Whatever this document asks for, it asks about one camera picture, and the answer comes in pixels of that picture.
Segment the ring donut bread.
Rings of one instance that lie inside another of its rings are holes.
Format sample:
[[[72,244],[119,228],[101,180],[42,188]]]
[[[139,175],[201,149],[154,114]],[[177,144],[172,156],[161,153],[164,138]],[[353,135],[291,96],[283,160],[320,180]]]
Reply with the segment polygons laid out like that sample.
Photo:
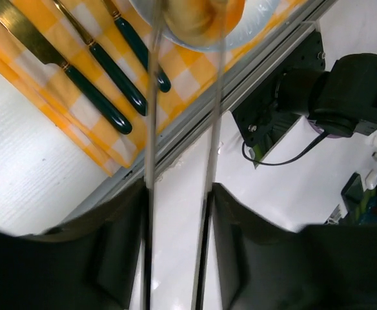
[[[166,1],[163,16],[173,34],[194,47],[209,47],[239,23],[244,1]]]

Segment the silver metal tongs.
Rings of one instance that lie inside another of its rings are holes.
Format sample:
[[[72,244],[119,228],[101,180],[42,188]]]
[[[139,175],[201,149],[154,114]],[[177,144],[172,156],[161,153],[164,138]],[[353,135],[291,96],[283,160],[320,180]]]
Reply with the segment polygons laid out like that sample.
[[[207,255],[209,245],[210,219],[212,216],[212,203],[214,196],[212,183],[216,177],[218,158],[218,144],[221,124],[221,104],[223,93],[223,75],[225,65],[225,15],[227,1],[213,1],[217,8],[217,22],[219,30],[219,67],[216,82],[216,95],[212,111],[210,112],[210,148],[207,161],[203,205],[201,208],[201,221],[197,242],[196,265],[192,290],[192,309],[203,309],[205,296],[205,280],[207,271]],[[163,11],[166,9],[164,1],[155,1],[153,7],[152,34],[148,49],[148,105],[147,105],[147,144],[145,148],[145,187],[148,194],[148,205],[143,218],[143,262],[141,275],[141,308],[151,308],[152,289],[152,248],[154,224],[154,195],[156,180],[156,116],[158,98],[158,72],[159,49],[161,44],[165,20]]]

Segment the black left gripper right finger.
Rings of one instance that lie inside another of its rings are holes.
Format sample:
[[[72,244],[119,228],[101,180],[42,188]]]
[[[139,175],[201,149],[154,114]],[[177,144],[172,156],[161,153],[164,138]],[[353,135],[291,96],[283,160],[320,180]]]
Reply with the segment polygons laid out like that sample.
[[[224,309],[377,309],[377,226],[282,229],[212,188]]]

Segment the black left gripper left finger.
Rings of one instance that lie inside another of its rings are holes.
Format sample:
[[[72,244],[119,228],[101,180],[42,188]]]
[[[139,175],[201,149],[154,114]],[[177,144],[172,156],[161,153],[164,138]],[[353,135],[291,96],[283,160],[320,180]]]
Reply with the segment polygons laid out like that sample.
[[[128,309],[146,202],[139,180],[41,234],[0,231],[0,309]]]

